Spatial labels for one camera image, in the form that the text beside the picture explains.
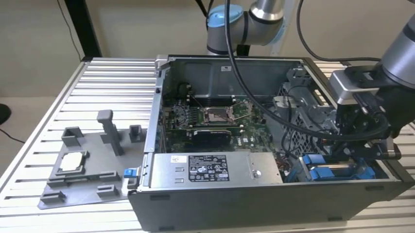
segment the gray plastic post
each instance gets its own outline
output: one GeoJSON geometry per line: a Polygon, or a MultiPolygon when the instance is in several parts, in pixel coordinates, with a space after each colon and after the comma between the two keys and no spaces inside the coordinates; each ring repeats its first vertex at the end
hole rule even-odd
{"type": "Polygon", "coordinates": [[[114,151],[114,155],[120,156],[124,154],[124,150],[118,142],[118,135],[117,135],[114,125],[112,124],[112,116],[113,116],[112,110],[100,110],[97,112],[96,120],[98,123],[102,124],[104,132],[106,134],[105,139],[110,143],[112,150],[114,151]]]}

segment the barcode sticker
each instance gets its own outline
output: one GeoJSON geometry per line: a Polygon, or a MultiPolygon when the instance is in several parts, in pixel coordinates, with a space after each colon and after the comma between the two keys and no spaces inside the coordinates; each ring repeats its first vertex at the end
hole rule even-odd
{"type": "Polygon", "coordinates": [[[170,163],[186,163],[186,156],[184,156],[184,155],[172,155],[169,162],[170,163]]]}

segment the motherboard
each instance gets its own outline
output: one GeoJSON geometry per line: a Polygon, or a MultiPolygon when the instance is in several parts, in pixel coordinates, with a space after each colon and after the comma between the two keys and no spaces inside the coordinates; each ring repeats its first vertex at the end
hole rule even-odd
{"type": "Polygon", "coordinates": [[[247,98],[186,96],[162,108],[165,151],[272,152],[272,134],[263,113],[247,98]]]}

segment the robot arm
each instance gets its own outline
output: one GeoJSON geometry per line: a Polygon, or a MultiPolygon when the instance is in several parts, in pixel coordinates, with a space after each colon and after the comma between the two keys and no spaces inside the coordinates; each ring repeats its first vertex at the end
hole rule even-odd
{"type": "MultiPolygon", "coordinates": [[[[230,5],[230,34],[233,48],[241,45],[267,45],[279,40],[284,29],[284,0],[257,0],[248,11],[230,5]]],[[[210,55],[228,54],[224,30],[224,6],[208,13],[206,49],[210,55]]]]}
{"type": "Polygon", "coordinates": [[[337,104],[336,126],[343,134],[364,132],[376,122],[368,109],[384,112],[389,130],[377,140],[336,142],[335,154],[375,159],[399,159],[392,138],[415,120],[415,15],[405,24],[381,61],[375,66],[333,72],[328,86],[337,104]]]}

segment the white label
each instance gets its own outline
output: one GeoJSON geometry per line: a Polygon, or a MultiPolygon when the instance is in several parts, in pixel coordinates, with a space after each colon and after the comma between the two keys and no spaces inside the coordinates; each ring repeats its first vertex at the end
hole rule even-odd
{"type": "Polygon", "coordinates": [[[170,156],[172,163],[186,163],[186,156],[184,155],[172,155],[170,156]]]}
{"type": "Polygon", "coordinates": [[[220,67],[220,71],[232,71],[232,67],[220,67]]]}

